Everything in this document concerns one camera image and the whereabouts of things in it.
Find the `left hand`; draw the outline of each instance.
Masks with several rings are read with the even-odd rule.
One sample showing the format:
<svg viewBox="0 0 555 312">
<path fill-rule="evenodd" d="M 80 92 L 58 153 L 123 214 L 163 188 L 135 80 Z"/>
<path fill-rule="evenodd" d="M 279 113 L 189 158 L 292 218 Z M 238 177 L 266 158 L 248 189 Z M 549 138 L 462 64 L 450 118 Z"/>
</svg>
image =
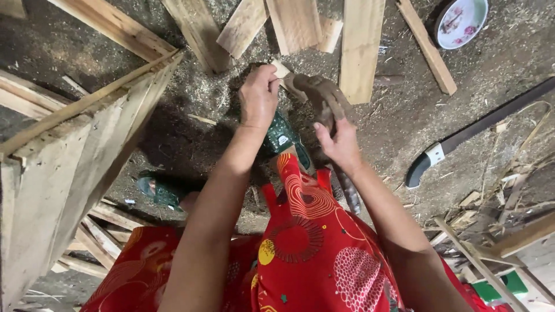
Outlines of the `left hand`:
<svg viewBox="0 0 555 312">
<path fill-rule="evenodd" d="M 247 76 L 239 89 L 241 125 L 268 131 L 278 107 L 276 71 L 274 65 L 262 65 Z"/>
</svg>

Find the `person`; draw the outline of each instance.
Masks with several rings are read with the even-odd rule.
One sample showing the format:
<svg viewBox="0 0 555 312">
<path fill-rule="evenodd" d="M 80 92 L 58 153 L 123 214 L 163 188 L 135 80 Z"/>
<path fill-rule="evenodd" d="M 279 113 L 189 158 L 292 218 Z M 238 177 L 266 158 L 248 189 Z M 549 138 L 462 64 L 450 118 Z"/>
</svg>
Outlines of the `person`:
<svg viewBox="0 0 555 312">
<path fill-rule="evenodd" d="M 356 127 L 315 123 L 322 151 L 359 191 L 376 231 L 334 199 L 288 150 L 276 160 L 284 190 L 263 186 L 271 218 L 262 236 L 231 240 L 249 175 L 278 105 L 273 65 L 239 90 L 241 123 L 200 193 L 180 205 L 183 234 L 136 228 L 82 311 L 455 311 L 473 309 L 399 199 L 364 161 Z M 157 192 L 157 181 L 148 183 Z"/>
</svg>

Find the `black saw handle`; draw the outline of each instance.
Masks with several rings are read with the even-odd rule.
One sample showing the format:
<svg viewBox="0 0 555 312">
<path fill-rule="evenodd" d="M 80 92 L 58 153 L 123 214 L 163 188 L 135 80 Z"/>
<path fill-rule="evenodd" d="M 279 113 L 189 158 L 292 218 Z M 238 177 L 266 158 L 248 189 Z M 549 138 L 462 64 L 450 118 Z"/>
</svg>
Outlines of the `black saw handle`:
<svg viewBox="0 0 555 312">
<path fill-rule="evenodd" d="M 424 174 L 429 167 L 431 167 L 432 161 L 430 157 L 424 152 L 416 158 L 412 163 L 411 167 L 408 169 L 407 178 L 405 180 L 405 186 L 409 189 L 417 188 L 420 186 L 420 177 Z"/>
</svg>

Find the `white plate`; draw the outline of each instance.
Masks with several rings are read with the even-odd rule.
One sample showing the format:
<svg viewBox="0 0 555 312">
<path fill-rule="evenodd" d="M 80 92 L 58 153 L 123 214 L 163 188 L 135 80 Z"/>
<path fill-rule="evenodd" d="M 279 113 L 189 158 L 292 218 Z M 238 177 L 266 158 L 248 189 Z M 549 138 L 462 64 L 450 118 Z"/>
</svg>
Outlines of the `white plate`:
<svg viewBox="0 0 555 312">
<path fill-rule="evenodd" d="M 455 0 L 436 24 L 437 43 L 444 49 L 464 46 L 482 29 L 488 12 L 487 0 Z"/>
</svg>

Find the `saw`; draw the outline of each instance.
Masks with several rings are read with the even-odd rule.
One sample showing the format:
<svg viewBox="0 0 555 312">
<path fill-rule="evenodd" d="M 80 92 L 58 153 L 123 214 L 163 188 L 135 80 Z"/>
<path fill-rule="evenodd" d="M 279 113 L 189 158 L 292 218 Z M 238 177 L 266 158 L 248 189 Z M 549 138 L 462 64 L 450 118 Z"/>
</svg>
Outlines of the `saw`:
<svg viewBox="0 0 555 312">
<path fill-rule="evenodd" d="M 405 185 L 407 188 L 417 188 L 420 186 L 420 178 L 424 172 L 445 159 L 445 156 L 459 146 L 464 141 L 472 138 L 476 134 L 486 130 L 494 124 L 507 118 L 509 115 L 521 110 L 526 105 L 543 96 L 555 88 L 555 77 L 550 78 L 529 91 L 501 105 L 494 111 L 480 118 L 478 121 L 466 126 L 458 132 L 451 134 L 440 142 L 434 143 L 426 149 L 410 166 Z"/>
</svg>

